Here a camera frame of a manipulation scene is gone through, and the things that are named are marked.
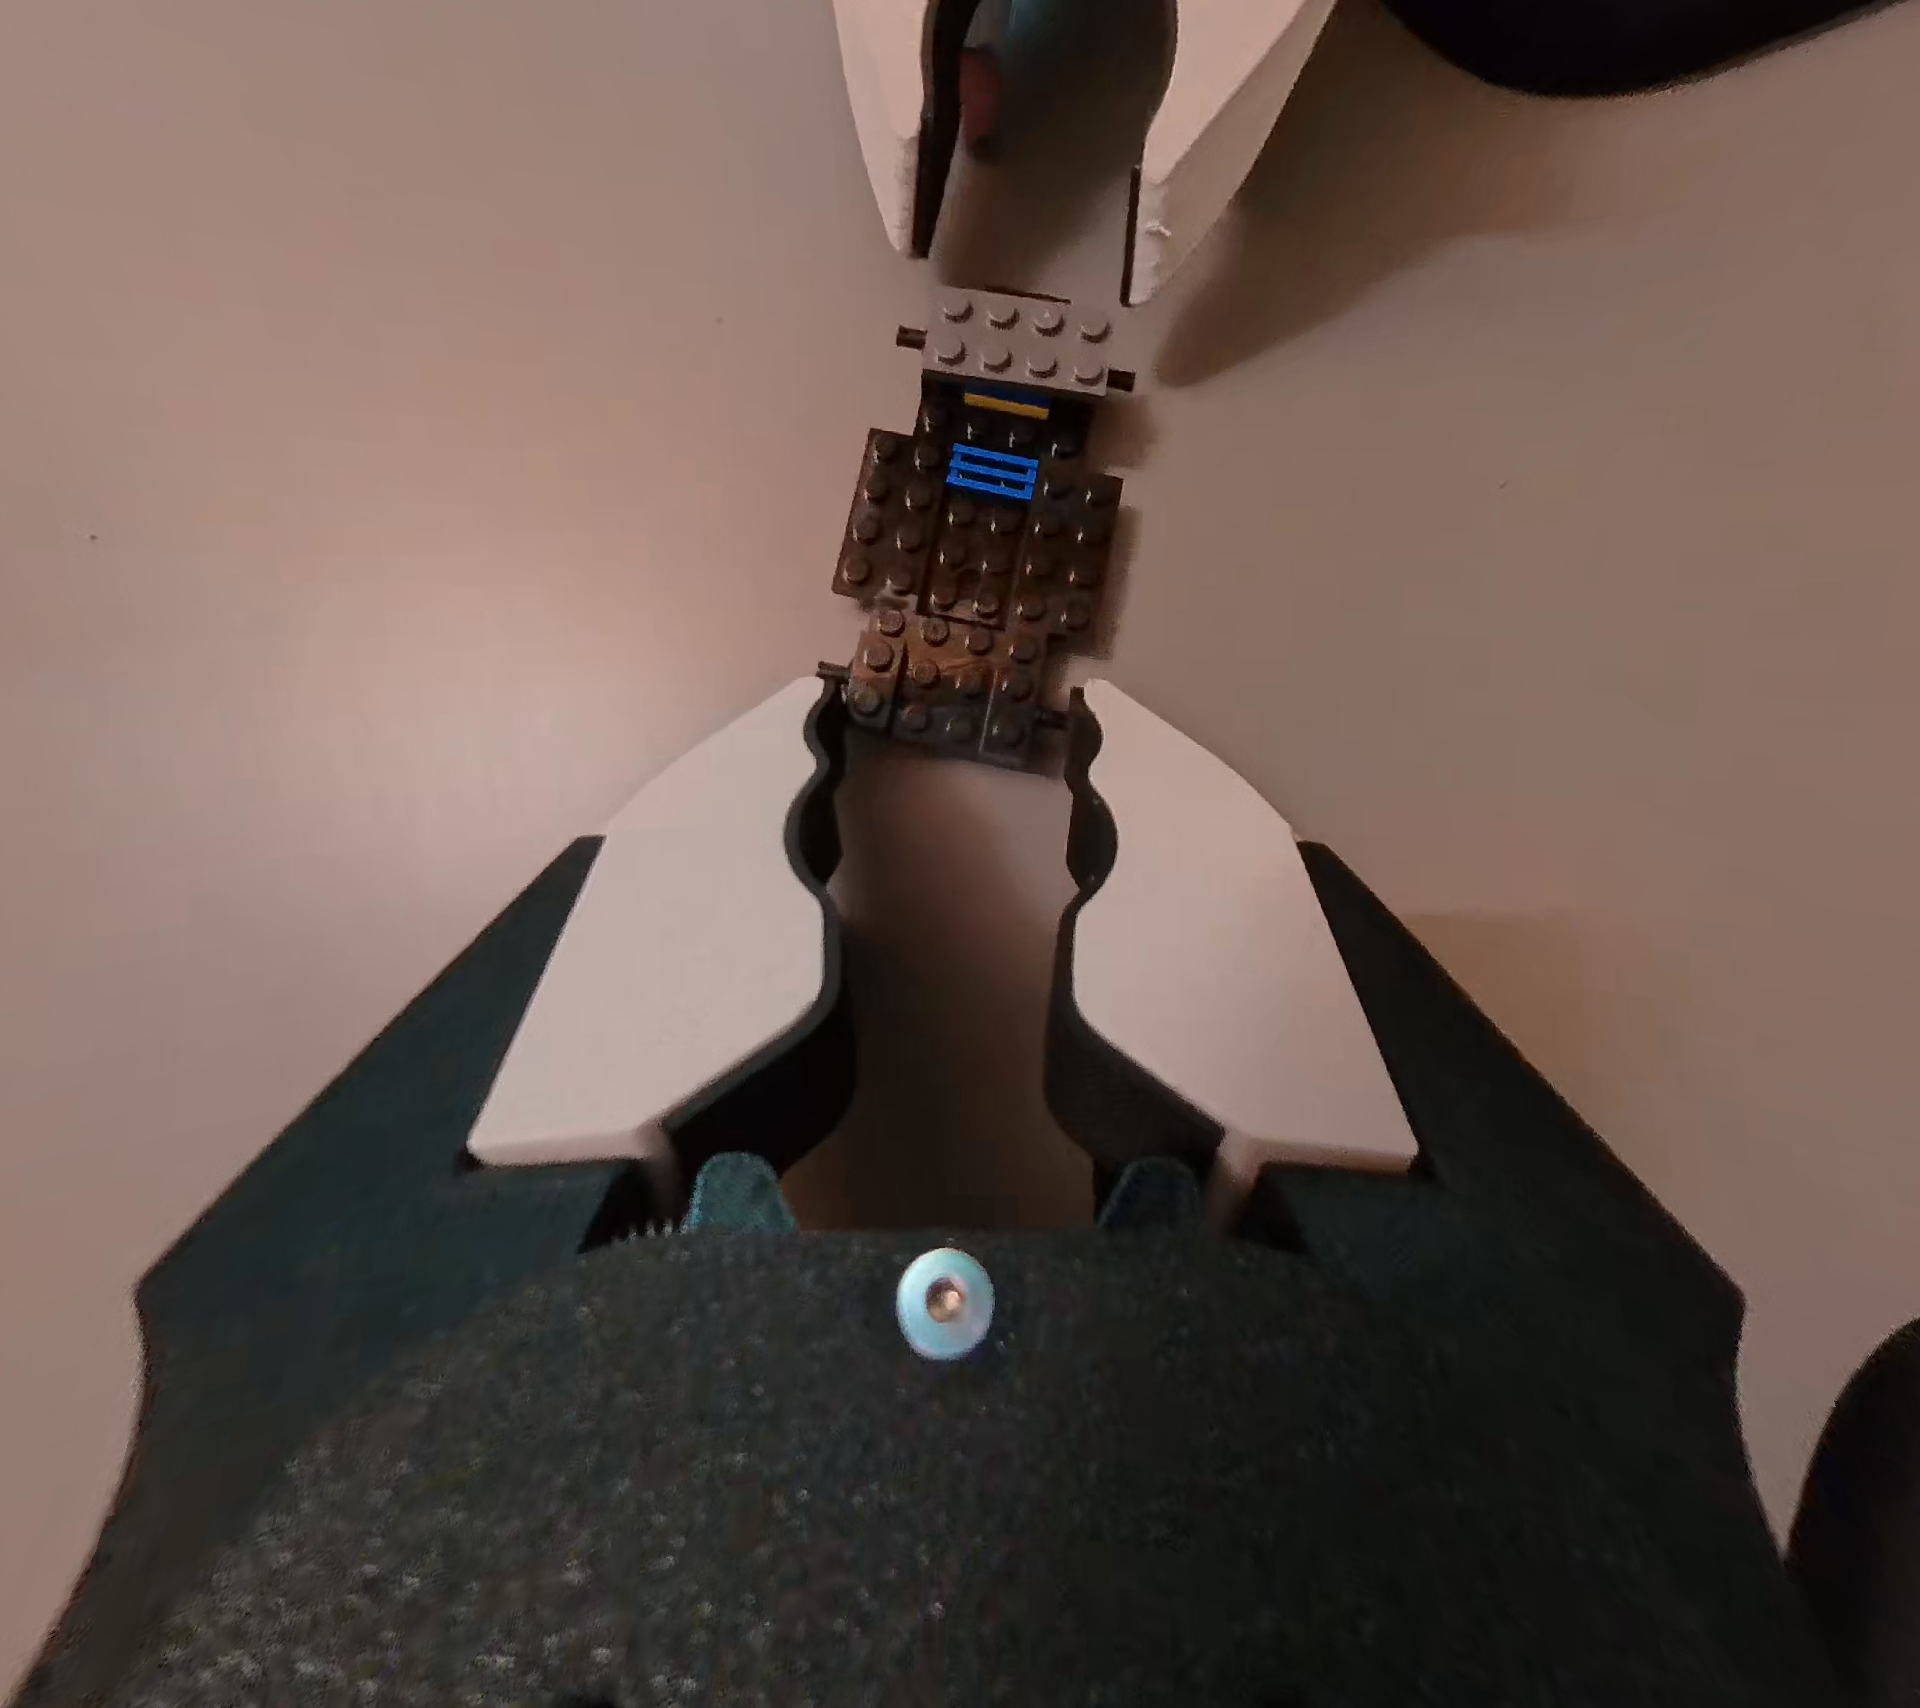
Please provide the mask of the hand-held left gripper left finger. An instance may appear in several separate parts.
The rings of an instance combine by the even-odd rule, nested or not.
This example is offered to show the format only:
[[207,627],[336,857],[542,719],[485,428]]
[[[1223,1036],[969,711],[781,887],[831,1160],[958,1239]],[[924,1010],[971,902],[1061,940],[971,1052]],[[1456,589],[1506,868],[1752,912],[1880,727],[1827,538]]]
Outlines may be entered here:
[[468,1132],[488,1168],[785,1169],[853,1104],[846,713],[794,680],[619,808]]

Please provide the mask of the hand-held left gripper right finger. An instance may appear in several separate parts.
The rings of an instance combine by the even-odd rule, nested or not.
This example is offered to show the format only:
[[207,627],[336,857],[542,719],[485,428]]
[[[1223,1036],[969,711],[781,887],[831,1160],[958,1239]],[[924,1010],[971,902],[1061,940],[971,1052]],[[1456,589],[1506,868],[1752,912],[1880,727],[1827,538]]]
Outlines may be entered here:
[[1421,1154],[1309,857],[1233,764],[1117,686],[1068,700],[1045,1095],[1096,1168],[1408,1174]]

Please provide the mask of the black lego chassis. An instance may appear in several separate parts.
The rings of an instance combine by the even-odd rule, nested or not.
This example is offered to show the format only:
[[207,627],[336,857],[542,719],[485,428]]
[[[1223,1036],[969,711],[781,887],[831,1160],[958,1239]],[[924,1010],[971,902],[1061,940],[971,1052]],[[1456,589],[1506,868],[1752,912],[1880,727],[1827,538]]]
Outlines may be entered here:
[[[848,744],[993,767],[1052,773],[1064,756],[1068,716],[1057,684],[1067,663],[1092,654],[1117,567],[1127,483],[1101,458],[1103,425],[1130,393],[1047,392],[1052,412],[1026,419],[967,408],[963,383],[933,378],[917,350],[908,423],[867,432],[856,482],[832,561],[832,589],[861,615],[844,663],[823,667]],[[1024,290],[1117,310],[1117,360],[1127,347],[1125,308],[1019,283]],[[961,443],[1021,452],[1040,464],[1031,502],[950,490],[948,449]]]

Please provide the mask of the dark grey lego plate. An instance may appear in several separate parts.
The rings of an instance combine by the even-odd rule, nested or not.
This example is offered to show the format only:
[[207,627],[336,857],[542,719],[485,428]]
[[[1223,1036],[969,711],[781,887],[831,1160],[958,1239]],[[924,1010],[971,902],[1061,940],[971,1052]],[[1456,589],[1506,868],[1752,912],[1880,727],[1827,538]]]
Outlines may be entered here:
[[899,329],[924,374],[980,392],[1129,395],[1139,374],[1119,358],[1117,310],[1028,292],[941,283],[923,325]]

